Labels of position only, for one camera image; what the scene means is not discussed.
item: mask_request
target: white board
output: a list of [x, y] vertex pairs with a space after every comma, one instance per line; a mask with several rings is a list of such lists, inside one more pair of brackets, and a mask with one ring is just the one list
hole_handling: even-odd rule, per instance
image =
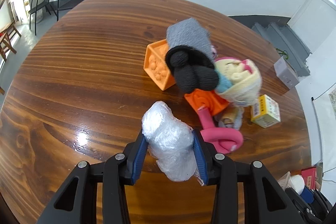
[[313, 100], [319, 124], [323, 172], [336, 168], [336, 84]]

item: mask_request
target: round wooden table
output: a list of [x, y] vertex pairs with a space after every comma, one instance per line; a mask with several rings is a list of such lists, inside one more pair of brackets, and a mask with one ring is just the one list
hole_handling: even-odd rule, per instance
[[[161, 91], [143, 70], [146, 46], [169, 25], [196, 18], [219, 56], [249, 58], [263, 77], [261, 94], [279, 103], [281, 123], [263, 129], [244, 114], [245, 142], [230, 157], [261, 160], [276, 177], [311, 164], [305, 116], [295, 89], [276, 77], [269, 42], [211, 9], [184, 0], [85, 0], [41, 38], [16, 74], [1, 111], [0, 192], [21, 224], [34, 224], [81, 160], [105, 161], [137, 137], [141, 118], [162, 100], [200, 128], [176, 85]], [[244, 219], [243, 193], [239, 219]], [[147, 155], [140, 179], [126, 187], [136, 223], [209, 223], [214, 187], [196, 178], [170, 181]], [[101, 216], [101, 187], [97, 201]]]

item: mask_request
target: orange container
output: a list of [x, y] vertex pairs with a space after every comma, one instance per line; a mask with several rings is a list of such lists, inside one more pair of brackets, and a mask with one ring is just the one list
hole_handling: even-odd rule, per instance
[[202, 106], [207, 107], [211, 116], [218, 114], [229, 105], [228, 101], [219, 97], [213, 90], [195, 89], [192, 93], [185, 94], [184, 98], [196, 112]]
[[147, 45], [143, 69], [161, 89], [166, 90], [175, 84], [165, 61], [168, 44], [165, 39]]

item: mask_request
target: metal screw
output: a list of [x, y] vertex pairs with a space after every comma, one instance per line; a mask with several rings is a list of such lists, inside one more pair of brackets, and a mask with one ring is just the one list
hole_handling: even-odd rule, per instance
[[215, 155], [215, 158], [218, 159], [218, 160], [223, 160], [223, 159], [225, 159], [225, 156], [222, 153], [217, 153]]
[[80, 161], [80, 162], [78, 163], [78, 167], [79, 167], [79, 168], [84, 168], [85, 166], [87, 166], [87, 162], [84, 161], [84, 160], [82, 160], [82, 161]]
[[262, 165], [263, 164], [260, 161], [258, 161], [258, 160], [256, 160], [256, 161], [253, 162], [253, 166], [256, 167], [256, 168], [261, 168]]
[[125, 158], [125, 155], [123, 153], [118, 153], [115, 156], [116, 160], [123, 160]]

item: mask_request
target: crumpled plastic bag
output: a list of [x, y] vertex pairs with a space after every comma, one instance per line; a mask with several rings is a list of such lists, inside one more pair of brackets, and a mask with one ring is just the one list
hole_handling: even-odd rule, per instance
[[155, 102], [142, 117], [142, 133], [151, 156], [172, 181], [185, 181], [198, 174], [193, 151], [192, 128], [177, 119], [165, 102]]

